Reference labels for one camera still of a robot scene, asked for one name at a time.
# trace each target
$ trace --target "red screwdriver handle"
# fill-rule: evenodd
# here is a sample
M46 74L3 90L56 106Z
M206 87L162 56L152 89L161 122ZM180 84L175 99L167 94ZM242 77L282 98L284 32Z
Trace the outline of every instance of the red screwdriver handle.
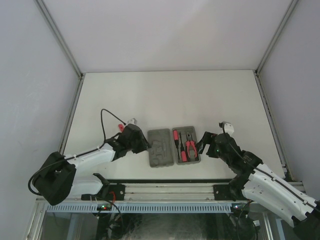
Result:
M173 139L174 140L179 140L179 135L178 135L178 131L177 130L173 131Z
M185 151L182 151L181 152L181 159L182 159L182 162L188 162L187 160L187 155L186 155L186 152Z

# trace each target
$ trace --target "screwdriver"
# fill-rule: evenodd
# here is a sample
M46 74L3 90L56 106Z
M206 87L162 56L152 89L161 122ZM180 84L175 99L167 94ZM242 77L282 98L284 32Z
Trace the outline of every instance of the screwdriver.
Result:
M184 144L182 143L181 132L180 132L180 140L181 140L181 145L180 145L181 158L182 158L182 162L185 163L185 162L188 162L188 160L187 160Z
M178 159L180 160L180 156L179 156L179 135L178 135L178 131L177 130L173 131L173 139L174 139L174 144L175 144L176 150L178 152Z

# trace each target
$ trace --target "white wall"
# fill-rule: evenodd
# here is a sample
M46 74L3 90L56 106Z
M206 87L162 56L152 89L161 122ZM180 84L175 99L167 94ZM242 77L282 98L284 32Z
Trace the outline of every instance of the white wall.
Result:
M44 0L84 73L256 69L291 0Z
M22 239L29 177L58 149L77 76L32 0L0 3L0 239Z
M320 199L320 1L302 0L261 80L295 178Z

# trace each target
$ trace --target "glass panel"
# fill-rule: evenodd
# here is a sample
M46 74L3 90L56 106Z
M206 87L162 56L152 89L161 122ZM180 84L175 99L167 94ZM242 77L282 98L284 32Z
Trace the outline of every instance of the glass panel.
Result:
M92 213L46 212L41 240L95 240L98 219Z
M268 214L272 235L276 240L300 240L294 233L294 229L274 213Z
M250 213L257 220L261 214ZM238 240L237 218L225 213L61 213L47 212L41 240ZM254 224L239 227L241 239L255 240Z

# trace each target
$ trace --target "metal frame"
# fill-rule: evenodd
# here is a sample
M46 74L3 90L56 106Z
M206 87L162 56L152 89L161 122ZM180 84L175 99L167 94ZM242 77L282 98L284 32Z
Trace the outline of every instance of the metal frame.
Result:
M272 50L274 49L276 43L278 42L278 39L280 38L284 28L286 27L290 17L292 16L294 10L296 9L298 3L299 3L300 0L292 0L289 7L287 8L279 26L277 27L266 51L264 52L263 54L263 57L256 69L256 72L259 74L262 70L262 68L264 67L266 61L268 60L269 56L270 56L270 53L272 52Z
M269 125L270 125L270 129L271 129L271 132L272 132L272 136L273 136L273 139L274 139L274 143L275 143L275 146L276 146L276 150L278 152L278 155L279 155L279 158L280 158L280 161L282 163L282 167L284 168L283 171L286 173L286 172L292 172L291 171L291 167L290 167L290 164L289 164L289 161L286 157L286 154L285 154L285 151L284 151L284 148L283 148L283 145L281 143L281 140L280 140L280 137L279 137L279 134L277 131L277 127L276 127L276 124L275 124L275 121L274 121L274 117L273 117L273 114L272 114L272 111L270 109L270 105L269 105L269 101L268 101L268 98L265 94L265 91L264 91L264 87L263 87L263 84L259 78L259 75L253 71L253 74L254 74L254 78L255 78L255 81L256 81L256 85L258 87L258 90L259 90L259 93L260 93L260 96L261 96L261 100L262 100L262 104L263 104L263 107L264 107L264 110L265 110L265 114L266 114L266 117L268 119L268 122L269 122Z
M228 183L124 183L126 192L124 201L115 204L122 213L230 213L231 206L246 201L216 201L213 185ZM290 182L299 191L305 189L301 182ZM54 213L97 213L104 201L82 201L80 196L67 198L63 203L51 206L39 197L28 233L24 239L37 240L41 234L46 212ZM117 213L115 207L101 213ZM267 212L261 215L262 239L273 240Z
M80 239L83 216L73 214L70 219L69 231L66 240Z
M50 30L52 31L52 34L54 35L56 41L58 42L58 44L60 45L62 51L64 52L66 58L69 60L70 64L73 67L73 70L75 71L75 73L78 75L79 80L81 80L83 74L80 71L80 68L73 56L73 54L71 53L68 45L66 44L65 39L63 38L62 34L59 31L59 28L56 24L56 22L54 21L54 19L52 18L46 4L44 3L43 0L34 0L36 6L38 7L39 11L41 12L45 22L47 23L48 27L50 28Z
M73 121L74 116L75 116L77 104L78 104L78 101L79 101L79 97L80 97L82 86L84 84L85 77L86 77L86 75L84 74L82 76L81 80L78 82L78 86L76 88L76 91L75 91L75 94L74 94L74 97L73 97L71 109L70 109L68 118L66 120L66 123L65 123L65 126L64 126L64 129L63 129L63 134L62 134L62 138L61 138L60 145L59 145L59 152L61 154L64 153L65 148L66 148L66 144L67 144L68 136L69 136L69 133L70 133L72 121Z
M43 202L36 202L33 208L32 217L29 221L27 231L23 239L38 240L41 236L42 225L46 213L46 204Z
M282 227L281 221L282 221L281 218L276 218L275 219L275 223L276 223L278 234L279 234L279 238L280 238L279 240L286 240L284 229Z

